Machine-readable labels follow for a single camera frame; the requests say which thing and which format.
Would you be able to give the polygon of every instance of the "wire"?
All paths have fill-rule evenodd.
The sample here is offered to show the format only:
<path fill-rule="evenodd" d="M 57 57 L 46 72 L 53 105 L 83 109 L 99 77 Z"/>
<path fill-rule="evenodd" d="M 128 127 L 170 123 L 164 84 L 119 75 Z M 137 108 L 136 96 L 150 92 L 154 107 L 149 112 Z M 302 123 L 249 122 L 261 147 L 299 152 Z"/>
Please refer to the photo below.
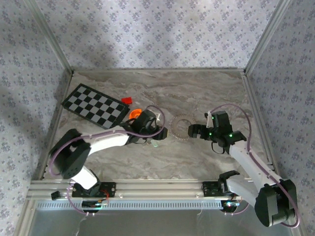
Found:
<path fill-rule="evenodd" d="M 236 213 L 229 213 L 229 214 L 232 214 L 232 215 L 238 215 L 238 214 L 242 214 L 244 211 L 246 211 L 247 210 L 247 208 L 250 206 L 250 204 L 249 203 L 247 203 L 247 205 L 246 205 L 246 207 L 243 209 L 243 210 L 241 210 L 241 211 L 239 211 L 239 212 L 236 212 Z"/>
<path fill-rule="evenodd" d="M 220 154 L 221 155 L 221 154 L 225 153 L 225 150 L 223 148 L 222 148 L 222 150 L 223 150 L 222 153 L 219 153 L 219 152 L 215 151 L 214 148 L 213 148 L 213 142 L 211 142 L 211 148 L 212 148 L 212 151 L 215 152 L 216 154 Z"/>
<path fill-rule="evenodd" d="M 232 201 L 235 197 L 236 197 L 236 194 L 235 194 L 235 193 L 233 193 L 233 197 L 231 198 L 231 200 L 230 200 L 230 201 Z"/>
<path fill-rule="evenodd" d="M 61 173 L 54 173 L 53 172 L 53 166 L 54 166 L 54 162 L 57 158 L 57 156 L 59 155 L 59 153 L 64 149 L 66 148 L 67 146 L 69 146 L 71 143 L 73 142 L 76 142 L 78 140 L 81 140 L 81 139 L 93 139 L 93 138 L 103 138 L 103 137 L 106 137 L 108 135 L 112 135 L 113 133 L 115 134 L 130 134 L 130 135 L 133 135 L 133 136 L 137 136 L 137 137 L 140 137 L 140 138 L 150 138 L 150 137 L 153 137 L 157 134 L 159 134 L 160 132 L 162 132 L 162 130 L 164 129 L 165 127 L 165 114 L 164 112 L 157 106 L 154 106 L 154 105 L 150 105 L 150 106 L 147 106 L 146 109 L 148 109 L 149 107 L 153 107 L 155 109 L 157 109 L 161 115 L 163 116 L 163 124 L 160 128 L 160 130 L 158 130 L 157 132 L 155 132 L 154 134 L 149 134 L 149 135 L 141 135 L 141 134 L 137 134 L 137 133 L 134 133 L 134 132 L 131 132 L 131 131 L 127 131 L 127 130 L 111 130 L 111 131 L 104 131 L 102 133 L 98 133 L 98 134 L 91 134 L 91 135 L 83 135 L 83 136 L 80 136 L 80 137 L 77 137 L 77 138 L 74 138 L 68 142 L 66 142 L 64 145 L 62 145 L 57 151 L 54 152 L 51 160 L 50 160 L 50 164 L 49 164 L 49 173 L 52 175 L 52 176 L 59 176 Z"/>
<path fill-rule="evenodd" d="M 71 201 L 71 199 L 70 199 L 70 188 L 71 188 L 71 187 L 73 188 L 73 186 L 74 186 L 74 183 L 71 183 L 71 184 L 69 185 L 69 187 L 67 188 L 67 199 L 68 199 L 70 205 L 73 207 L 73 209 L 75 209 L 76 212 L 78 212 L 78 213 L 80 213 L 80 214 L 83 214 L 83 215 L 87 215 L 86 212 L 84 212 L 84 211 L 80 210 L 79 208 L 77 208 L 77 207 L 75 206 L 75 204 L 74 204 L 74 203 Z"/>
<path fill-rule="evenodd" d="M 109 193 L 108 193 L 106 190 L 100 190 L 100 192 L 103 192 L 103 193 L 106 194 L 106 199 L 105 199 L 105 200 L 107 200 L 107 205 L 109 205 Z"/>
<path fill-rule="evenodd" d="M 288 228 L 297 228 L 300 225 L 301 214 L 300 214 L 300 212 L 298 210 L 298 207 L 295 204 L 294 200 L 292 199 L 290 194 L 285 190 L 285 188 L 283 188 L 283 186 L 272 175 L 270 175 L 269 172 L 265 168 L 263 168 L 263 166 L 255 159 L 255 157 L 253 156 L 253 154 L 251 152 L 252 124 L 251 124 L 249 116 L 247 115 L 247 113 L 240 106 L 235 105 L 235 104 L 231 104 L 231 103 L 220 105 L 220 106 L 214 108 L 211 111 L 211 113 L 214 112 L 215 110 L 223 107 L 223 106 L 236 107 L 239 110 L 241 110 L 242 113 L 245 115 L 245 117 L 247 119 L 247 122 L 248 122 L 249 130 L 250 130 L 250 133 L 248 135 L 248 141 L 247 141 L 247 152 L 248 152 L 249 156 L 251 157 L 251 159 L 253 160 L 253 162 L 261 169 L 261 171 L 263 171 L 264 174 L 266 174 L 266 176 L 268 178 L 270 178 L 283 191 L 283 193 L 286 195 L 286 197 L 288 198 L 288 200 L 290 201 L 290 203 L 292 204 L 292 206 L 294 208 L 294 211 L 295 211 L 295 214 L 296 214 L 296 222 L 293 225 L 288 225 L 288 224 L 283 223 L 283 222 L 281 224 L 286 226 L 286 227 L 288 227 Z"/>

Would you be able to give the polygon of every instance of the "pink cable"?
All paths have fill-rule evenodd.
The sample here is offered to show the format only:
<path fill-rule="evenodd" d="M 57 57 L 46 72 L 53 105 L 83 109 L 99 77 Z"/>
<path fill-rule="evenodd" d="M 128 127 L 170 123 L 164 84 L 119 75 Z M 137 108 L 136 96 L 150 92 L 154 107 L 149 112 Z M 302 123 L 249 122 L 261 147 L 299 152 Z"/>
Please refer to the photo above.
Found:
<path fill-rule="evenodd" d="M 150 138 L 150 137 L 153 137 L 153 136 L 159 134 L 160 132 L 162 132 L 163 128 L 165 127 L 165 114 L 164 114 L 164 112 L 163 112 L 160 108 L 158 108 L 157 106 L 150 105 L 150 106 L 147 106 L 146 109 L 148 109 L 149 107 L 153 107 L 153 108 L 157 109 L 157 110 L 161 113 L 161 115 L 163 116 L 163 125 L 161 126 L 161 129 L 160 129 L 159 131 L 157 131 L 156 133 L 150 134 L 150 135 L 141 135 L 141 134 L 137 134 L 137 133 L 130 132 L 130 131 L 126 131 L 126 130 L 117 130 L 117 131 L 115 131 L 115 132 L 113 132 L 113 131 L 104 131 L 104 132 L 98 133 L 98 134 L 83 135 L 83 136 L 74 138 L 74 139 L 72 139 L 72 140 L 66 142 L 66 143 L 65 143 L 64 145 L 62 145 L 57 151 L 54 152 L 54 154 L 53 154 L 53 156 L 52 156 L 52 158 L 51 158 L 51 160 L 50 160 L 50 164 L 49 164 L 49 173 L 50 173 L 52 176 L 58 176 L 58 175 L 60 175 L 60 173 L 57 173 L 57 174 L 56 174 L 56 173 L 53 172 L 53 166 L 54 166 L 54 162 L 55 162 L 57 156 L 59 155 L 59 153 L 60 153 L 64 148 L 66 148 L 66 147 L 69 146 L 71 143 L 76 142 L 76 141 L 78 141 L 78 140 L 85 139 L 85 138 L 90 138 L 90 139 L 92 139 L 92 138 L 103 138 L 103 137 L 105 137 L 105 136 L 107 136 L 107 135 L 110 135 L 110 134 L 113 134 L 113 133 L 115 133 L 115 134 L 131 134 L 131 135 L 133 135 L 133 136 L 137 136 L 137 137 L 140 137 L 140 138 Z"/>
<path fill-rule="evenodd" d="M 241 210 L 241 211 L 239 211 L 239 212 L 236 212 L 236 213 L 234 213 L 234 212 L 233 212 L 233 213 L 226 212 L 226 214 L 229 214 L 229 215 L 238 215 L 238 214 L 241 214 L 241 213 L 243 213 L 244 211 L 246 211 L 249 206 L 250 206 L 250 204 L 247 203 L 246 207 L 245 207 L 243 210 Z"/>
<path fill-rule="evenodd" d="M 295 222 L 295 224 L 293 224 L 293 225 L 288 225 L 288 224 L 283 223 L 283 222 L 282 222 L 281 224 L 284 225 L 284 226 L 286 226 L 286 227 L 288 227 L 288 228 L 297 228 L 297 227 L 300 225 L 300 218 L 301 218 L 301 215 L 300 215 L 300 212 L 299 212 L 298 207 L 297 207 L 297 205 L 295 204 L 294 200 L 292 199 L 292 197 L 290 196 L 290 194 L 285 190 L 285 188 L 283 188 L 283 186 L 282 186 L 273 176 L 269 175 L 268 171 L 265 170 L 265 169 L 262 167 L 262 165 L 255 159 L 255 157 L 254 157 L 254 156 L 252 155 L 252 153 L 251 153 L 252 124 L 251 124 L 251 121 L 250 121 L 249 116 L 246 114 L 246 112 L 245 112 L 240 106 L 235 105 L 235 104 L 231 104 L 231 103 L 224 104 L 224 105 L 220 105 L 220 106 L 214 108 L 214 109 L 211 111 L 211 113 L 214 112 L 215 110 L 217 110 L 218 108 L 223 107 L 223 106 L 233 106 L 233 107 L 236 107 L 236 108 L 240 109 L 240 110 L 242 111 L 242 113 L 245 115 L 245 117 L 246 117 L 246 119 L 247 119 L 247 122 L 248 122 L 248 125 L 249 125 L 249 130 L 250 130 L 250 133 L 249 133 L 249 135 L 248 135 L 248 141 L 247 141 L 247 151 L 248 151 L 248 154 L 249 154 L 249 156 L 251 157 L 251 159 L 253 160 L 253 162 L 261 169 L 261 171 L 263 171 L 263 172 L 266 174 L 266 176 L 267 176 L 268 178 L 270 178 L 273 182 L 275 182 L 275 184 L 283 191 L 283 193 L 286 195 L 286 197 L 288 198 L 288 200 L 289 200 L 289 201 L 291 202 L 291 204 L 293 205 L 294 211 L 295 211 L 295 213 L 296 213 L 296 222 Z"/>
<path fill-rule="evenodd" d="M 83 215 L 86 215 L 87 213 L 84 212 L 84 211 L 82 211 L 82 210 L 80 210 L 79 208 L 77 208 L 77 207 L 75 206 L 75 204 L 74 204 L 74 203 L 71 201 L 71 199 L 70 199 L 70 188 L 73 187 L 73 186 L 74 186 L 74 183 L 70 183 L 69 187 L 67 188 L 67 199 L 68 199 L 70 205 L 73 207 L 73 209 L 76 210 L 76 212 L 78 212 L 78 213 L 80 213 L 80 214 L 83 214 Z"/>

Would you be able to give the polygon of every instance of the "red object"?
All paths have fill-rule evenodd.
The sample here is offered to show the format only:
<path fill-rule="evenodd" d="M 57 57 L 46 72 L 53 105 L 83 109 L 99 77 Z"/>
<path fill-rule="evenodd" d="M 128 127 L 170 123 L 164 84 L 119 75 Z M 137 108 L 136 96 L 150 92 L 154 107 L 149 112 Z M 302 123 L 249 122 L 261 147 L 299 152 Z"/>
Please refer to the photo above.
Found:
<path fill-rule="evenodd" d="M 106 190 L 100 190 L 100 192 L 103 192 L 106 194 L 106 200 L 107 200 L 107 205 L 108 205 L 109 204 L 109 193 Z"/>
<path fill-rule="evenodd" d="M 131 97 L 124 97 L 122 98 L 122 102 L 125 104 L 132 104 L 132 98 Z"/>

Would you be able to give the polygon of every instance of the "orange object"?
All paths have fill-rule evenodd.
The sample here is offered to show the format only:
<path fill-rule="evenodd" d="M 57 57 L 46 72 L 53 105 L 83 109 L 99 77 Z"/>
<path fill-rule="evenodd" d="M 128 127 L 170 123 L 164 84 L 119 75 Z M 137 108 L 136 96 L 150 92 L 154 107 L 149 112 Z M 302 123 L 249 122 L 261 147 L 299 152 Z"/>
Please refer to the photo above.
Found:
<path fill-rule="evenodd" d="M 138 116 L 141 114 L 141 112 L 142 112 L 141 109 L 135 109 L 135 110 L 133 110 L 133 111 L 130 112 L 130 114 L 129 114 L 129 119 L 133 119 L 133 118 L 137 119 Z"/>

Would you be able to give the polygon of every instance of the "black mounting bracket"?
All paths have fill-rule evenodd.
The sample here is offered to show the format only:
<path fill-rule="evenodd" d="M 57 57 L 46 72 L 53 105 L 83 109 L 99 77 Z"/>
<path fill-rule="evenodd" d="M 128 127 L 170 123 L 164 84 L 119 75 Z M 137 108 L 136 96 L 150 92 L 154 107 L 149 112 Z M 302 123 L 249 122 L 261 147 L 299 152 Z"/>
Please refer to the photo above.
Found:
<path fill-rule="evenodd" d="M 228 171 L 219 176 L 218 181 L 202 182 L 204 197 L 234 196 L 235 194 L 228 190 L 226 180 L 234 175 L 239 175 L 237 171 Z"/>
<path fill-rule="evenodd" d="M 94 192 L 84 189 L 80 184 L 75 183 L 72 190 L 73 198 L 106 198 L 106 192 L 109 198 L 115 197 L 116 183 L 115 182 L 98 182 L 95 185 Z"/>

